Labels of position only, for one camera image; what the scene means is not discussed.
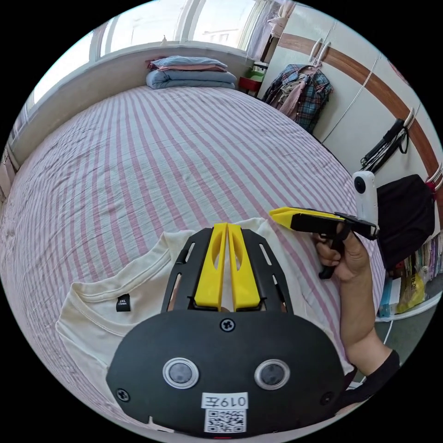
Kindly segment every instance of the bed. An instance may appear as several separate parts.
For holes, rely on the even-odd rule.
[[[143,427],[95,391],[56,334],[71,282],[114,275],[163,231],[268,218],[288,205],[356,211],[348,172],[301,127],[235,90],[139,87],[78,114],[20,168],[3,207],[0,275],[23,334],[63,386]],[[341,343],[338,286],[318,279],[310,237],[271,224],[303,296]],[[377,309],[385,272],[376,243],[363,241]]]

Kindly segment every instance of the qr code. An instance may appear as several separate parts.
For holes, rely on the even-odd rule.
[[[216,433],[246,432],[246,409],[207,409],[204,431]]]

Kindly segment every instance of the black sleeve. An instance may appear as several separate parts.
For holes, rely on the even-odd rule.
[[[349,389],[342,393],[335,404],[334,414],[346,406],[354,403],[361,403],[373,396],[399,370],[399,368],[400,357],[398,353],[393,350],[385,362],[375,372],[368,375],[362,385],[358,388]]]

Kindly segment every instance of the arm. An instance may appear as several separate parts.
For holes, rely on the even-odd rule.
[[[374,395],[400,367],[398,354],[385,346],[375,331],[372,272],[368,253],[350,233],[340,255],[318,236],[317,251],[325,266],[336,266],[340,279],[340,336],[347,358],[366,377],[357,389],[346,391],[337,401],[338,413]]]

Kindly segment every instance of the hand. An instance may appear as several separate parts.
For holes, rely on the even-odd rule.
[[[342,229],[343,224],[340,223],[337,232]],[[323,266],[335,266],[334,274],[341,281],[350,281],[359,275],[371,272],[368,252],[352,231],[343,242],[345,251],[342,256],[330,248],[331,240],[322,239],[319,234],[314,234],[313,238],[320,263]]]

